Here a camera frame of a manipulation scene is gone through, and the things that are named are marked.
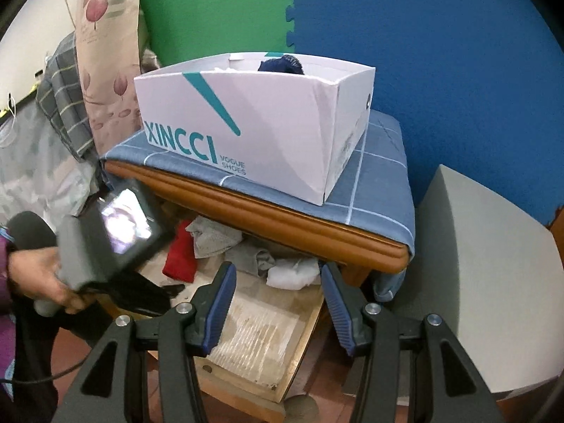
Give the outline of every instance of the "display screen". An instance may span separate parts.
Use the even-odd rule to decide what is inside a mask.
[[[137,241],[146,240],[152,234],[139,200],[130,189],[124,189],[102,206],[102,218],[112,248],[118,254],[123,254]]]

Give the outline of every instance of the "human hand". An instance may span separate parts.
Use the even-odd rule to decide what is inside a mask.
[[[16,293],[48,299],[65,307],[67,313],[78,313],[92,304],[94,297],[81,297],[63,284],[56,276],[60,265],[57,247],[14,251],[8,256],[8,278]]]

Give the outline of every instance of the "white cardboard box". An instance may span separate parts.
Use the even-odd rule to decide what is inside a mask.
[[[279,56],[222,54],[138,76],[148,142],[323,204],[366,128],[375,68],[295,55],[304,75],[257,71]]]

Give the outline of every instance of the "red sock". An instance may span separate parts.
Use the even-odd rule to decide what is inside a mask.
[[[186,231],[191,220],[182,221],[178,226],[176,238],[170,245],[166,257],[163,274],[174,280],[192,283],[198,268],[194,257],[194,239],[192,234]]]

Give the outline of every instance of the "bolt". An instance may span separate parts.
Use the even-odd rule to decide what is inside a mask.
[[[439,315],[435,315],[435,313],[431,313],[427,316],[427,323],[431,326],[438,326],[443,322],[443,319]]]
[[[380,313],[380,310],[382,310],[382,307],[378,304],[372,303],[372,304],[366,304],[364,309],[366,310],[366,313],[368,313],[369,315],[378,315],[378,313]]]
[[[190,313],[191,310],[192,310],[192,304],[190,304],[190,302],[180,302],[180,304],[176,306],[176,311],[181,315]]]
[[[116,318],[116,324],[119,327],[127,326],[130,321],[131,321],[131,318],[129,318],[129,315],[120,315]]]

